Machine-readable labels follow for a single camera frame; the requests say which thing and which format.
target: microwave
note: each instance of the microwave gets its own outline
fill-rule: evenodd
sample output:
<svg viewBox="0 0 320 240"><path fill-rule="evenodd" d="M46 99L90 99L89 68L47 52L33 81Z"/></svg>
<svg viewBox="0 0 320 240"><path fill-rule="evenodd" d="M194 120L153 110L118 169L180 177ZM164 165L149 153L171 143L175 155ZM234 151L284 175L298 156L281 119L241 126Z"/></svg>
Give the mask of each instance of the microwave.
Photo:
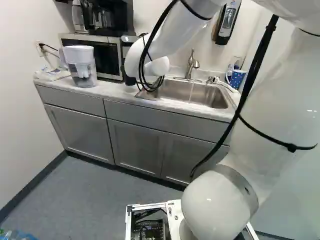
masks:
<svg viewBox="0 0 320 240"><path fill-rule="evenodd" d="M121 38L112 36L97 36L78 33L59 34L63 47L73 45L88 45L94 47L95 67L99 80L124 80Z"/></svg>

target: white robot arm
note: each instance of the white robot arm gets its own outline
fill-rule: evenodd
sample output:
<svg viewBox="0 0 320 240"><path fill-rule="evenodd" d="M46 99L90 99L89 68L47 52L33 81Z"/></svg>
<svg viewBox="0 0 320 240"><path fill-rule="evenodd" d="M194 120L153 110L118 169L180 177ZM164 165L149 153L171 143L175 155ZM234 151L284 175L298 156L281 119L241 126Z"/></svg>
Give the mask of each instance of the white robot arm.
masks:
<svg viewBox="0 0 320 240"><path fill-rule="evenodd" d="M187 2L207 17L225 3L223 0ZM297 29L285 54L275 59L272 70L251 91L241 116L274 139L297 146L314 146L320 138L320 2L255 2L292 22ZM205 23L178 3L150 46L152 59L173 54ZM144 45L140 40L132 48L125 70L128 75L136 76ZM304 153L303 150L290 152L237 121L228 155L213 170L196 178L183 193L181 207L185 221L180 226L181 240L233 240L268 198L282 173Z"/></svg>
<svg viewBox="0 0 320 240"><path fill-rule="evenodd" d="M227 0L178 1L152 41L148 52L153 61L149 62L148 57L145 59L145 75L167 74L170 63L166 56L183 47L201 28L206 26L226 2ZM146 43L149 37L150 34L146 35L144 40L140 38L129 49L124 62L125 73L129 77L138 76L139 60L145 48L144 41Z"/></svg>

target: white wall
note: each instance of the white wall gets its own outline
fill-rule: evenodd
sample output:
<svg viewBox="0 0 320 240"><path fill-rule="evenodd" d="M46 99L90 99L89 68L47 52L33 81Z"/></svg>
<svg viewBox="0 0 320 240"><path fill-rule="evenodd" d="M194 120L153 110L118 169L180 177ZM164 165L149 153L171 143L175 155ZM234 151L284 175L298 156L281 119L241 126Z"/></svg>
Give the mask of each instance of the white wall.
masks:
<svg viewBox="0 0 320 240"><path fill-rule="evenodd" d="M57 34L69 30L52 0L4 1L0 29L1 209L63 151L33 84L46 63L34 41L58 47Z"/></svg>
<svg viewBox="0 0 320 240"><path fill-rule="evenodd" d="M270 11L262 10L244 68L250 67L271 16ZM279 19L257 76L257 83L283 53L293 30L294 26L291 23ZM319 156L319 147L308 151L296 166L285 173L270 198L253 217L251 222L256 230L297 240L320 238Z"/></svg>
<svg viewBox="0 0 320 240"><path fill-rule="evenodd" d="M133 0L135 31L138 34L151 32L170 2L171 0ZM169 56L170 64L186 67L191 49L194 48L194 55L200 62L201 69L225 71L233 56L246 55L261 9L251 0L242 0L233 34L226 46L218 46L211 40L211 32L218 18L216 14L210 24L194 36L186 46Z"/></svg>

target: white countertop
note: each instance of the white countertop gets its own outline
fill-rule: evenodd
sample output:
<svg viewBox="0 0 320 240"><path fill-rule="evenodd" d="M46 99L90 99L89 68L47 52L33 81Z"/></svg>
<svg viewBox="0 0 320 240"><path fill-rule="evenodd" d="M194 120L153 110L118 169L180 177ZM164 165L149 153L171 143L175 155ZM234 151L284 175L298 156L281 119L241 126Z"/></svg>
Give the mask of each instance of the white countertop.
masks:
<svg viewBox="0 0 320 240"><path fill-rule="evenodd" d="M47 81L35 78L34 84L106 100L159 109L173 113L185 114L194 117L212 119L227 123L231 121L234 115L234 111L232 111L231 113L230 111L226 112L223 109L215 109L193 103L175 100L154 101L137 98L135 97L135 95L139 92L137 86L126 86L125 83L121 81L114 82L98 80L98 84L95 87L81 88L75 85L71 76L68 76L56 81ZM230 97L233 99L233 103L237 104L240 98L240 94L232 94L230 91L228 92L230 93Z"/></svg>

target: kitchen sink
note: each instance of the kitchen sink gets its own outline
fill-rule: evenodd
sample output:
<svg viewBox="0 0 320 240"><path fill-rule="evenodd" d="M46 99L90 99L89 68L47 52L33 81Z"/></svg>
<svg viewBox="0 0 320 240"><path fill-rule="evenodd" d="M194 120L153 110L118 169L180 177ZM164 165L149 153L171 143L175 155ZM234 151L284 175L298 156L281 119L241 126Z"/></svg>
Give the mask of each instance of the kitchen sink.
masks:
<svg viewBox="0 0 320 240"><path fill-rule="evenodd" d="M135 96L153 101L170 99L199 104L213 109L228 108L226 98L218 86L185 80L165 79L156 91L147 92L143 90Z"/></svg>

